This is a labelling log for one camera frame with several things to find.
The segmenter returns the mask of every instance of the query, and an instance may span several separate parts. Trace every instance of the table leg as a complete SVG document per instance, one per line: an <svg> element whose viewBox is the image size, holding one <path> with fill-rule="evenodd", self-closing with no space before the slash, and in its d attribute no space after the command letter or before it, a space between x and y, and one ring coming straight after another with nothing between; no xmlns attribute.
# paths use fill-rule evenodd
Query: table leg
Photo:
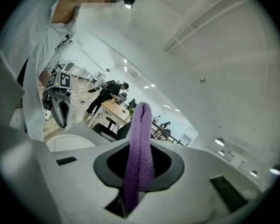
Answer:
<svg viewBox="0 0 280 224"><path fill-rule="evenodd" d="M87 85L86 85L86 86L88 86L88 85L89 85L89 83L91 82L91 79L92 79L92 77L90 77L90 79L89 79L89 81L88 81L88 83L87 83Z"/></svg>
<svg viewBox="0 0 280 224"><path fill-rule="evenodd" d="M87 74L87 76L85 76L84 80L86 80L88 76L89 76L89 74Z"/></svg>
<svg viewBox="0 0 280 224"><path fill-rule="evenodd" d="M160 130L160 129L157 129L157 131L156 131L154 134L158 133L159 130Z"/></svg>
<svg viewBox="0 0 280 224"><path fill-rule="evenodd" d="M77 75L77 78L75 79L75 81L78 80L79 76L82 74L83 70L80 71L80 73Z"/></svg>
<svg viewBox="0 0 280 224"><path fill-rule="evenodd" d="M70 74L70 75L71 75L72 72L74 71L75 67L76 67L76 65L73 65L73 67L69 70L69 74Z"/></svg>
<svg viewBox="0 0 280 224"><path fill-rule="evenodd" d="M92 128L92 124L94 123L95 119L98 117L98 114L102 113L103 112L103 107L101 106L98 110L98 112L91 118L91 121L89 122L88 124L88 127L89 128Z"/></svg>

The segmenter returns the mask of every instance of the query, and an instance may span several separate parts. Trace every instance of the office chair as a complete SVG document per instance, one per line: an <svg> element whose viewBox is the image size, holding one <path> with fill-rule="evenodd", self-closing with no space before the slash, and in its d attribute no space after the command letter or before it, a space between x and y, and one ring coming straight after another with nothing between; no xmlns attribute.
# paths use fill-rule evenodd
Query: office chair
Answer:
<svg viewBox="0 0 280 224"><path fill-rule="evenodd" d="M126 97L123 94L119 94L118 97L120 98L119 104L121 105L123 102L126 101Z"/></svg>
<svg viewBox="0 0 280 224"><path fill-rule="evenodd" d="M73 68L75 64L74 63L69 63L65 68L64 68L64 71L66 73L70 72L70 70Z"/></svg>
<svg viewBox="0 0 280 224"><path fill-rule="evenodd" d="M111 131L109 128L103 126L102 124L98 123L93 127L93 131L98 133L99 135L103 136L105 139L115 142L117 140L123 140L126 138L127 133L129 132L131 127L131 121L126 124L125 126L121 127L117 134Z"/></svg>
<svg viewBox="0 0 280 224"><path fill-rule="evenodd" d="M95 78L92 78L92 81L90 81L90 83L95 84L98 80L96 80Z"/></svg>

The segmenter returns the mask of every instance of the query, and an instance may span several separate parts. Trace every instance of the wooden desk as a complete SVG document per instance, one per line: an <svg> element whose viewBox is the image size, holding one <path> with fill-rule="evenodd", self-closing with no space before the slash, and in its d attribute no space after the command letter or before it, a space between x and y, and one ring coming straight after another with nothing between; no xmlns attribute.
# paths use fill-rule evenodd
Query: wooden desk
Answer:
<svg viewBox="0 0 280 224"><path fill-rule="evenodd" d="M157 133L159 133L160 135L164 136L161 132L164 132L167 134L167 138L165 139L165 141L169 140L171 143L174 143L175 141L178 144L181 144L182 146L184 146L180 141L178 141L177 139L175 139L173 136L171 136L166 130L162 129L161 127L159 127L158 125L156 125L155 123L152 123L152 130L155 131L154 134L156 135Z"/></svg>
<svg viewBox="0 0 280 224"><path fill-rule="evenodd" d="M128 122L130 122L130 115L129 112L123 113L123 109L124 107L115 103L114 100L107 100L104 103L102 103L102 106L100 107L98 112L91 118L91 121L88 126L92 128L91 126L94 123L95 119L98 117L98 114L102 113L103 110L110 113L120 125L124 126Z"/></svg>

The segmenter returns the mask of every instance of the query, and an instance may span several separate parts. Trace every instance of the black opening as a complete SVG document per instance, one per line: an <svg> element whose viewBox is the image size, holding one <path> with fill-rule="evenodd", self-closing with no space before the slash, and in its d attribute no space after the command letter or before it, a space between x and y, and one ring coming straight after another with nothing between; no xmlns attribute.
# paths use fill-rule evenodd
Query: black opening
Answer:
<svg viewBox="0 0 280 224"><path fill-rule="evenodd" d="M155 148L152 145L150 147L154 161L154 173L155 177L157 178L164 174L170 168L171 159L166 153L162 152L161 150ZM130 146L128 145L110 156L107 160L108 168L121 179L125 178L129 151Z"/></svg>
<svg viewBox="0 0 280 224"><path fill-rule="evenodd" d="M237 211L248 203L224 176L212 178L210 182L231 212Z"/></svg>

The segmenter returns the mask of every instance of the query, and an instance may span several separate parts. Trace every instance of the ceiling light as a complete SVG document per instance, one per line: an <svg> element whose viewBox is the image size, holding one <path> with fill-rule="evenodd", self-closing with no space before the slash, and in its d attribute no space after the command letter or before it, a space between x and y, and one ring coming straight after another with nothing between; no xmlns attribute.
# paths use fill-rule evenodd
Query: ceiling light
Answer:
<svg viewBox="0 0 280 224"><path fill-rule="evenodd" d="M257 177L258 176L258 173L256 170L253 170L252 172L250 172L254 177Z"/></svg>
<svg viewBox="0 0 280 224"><path fill-rule="evenodd" d="M217 138L215 139L215 142L218 144L218 145L221 145L221 146L224 146L224 139L223 138Z"/></svg>
<svg viewBox="0 0 280 224"><path fill-rule="evenodd" d="M270 169L273 174L280 175L280 165L276 164Z"/></svg>

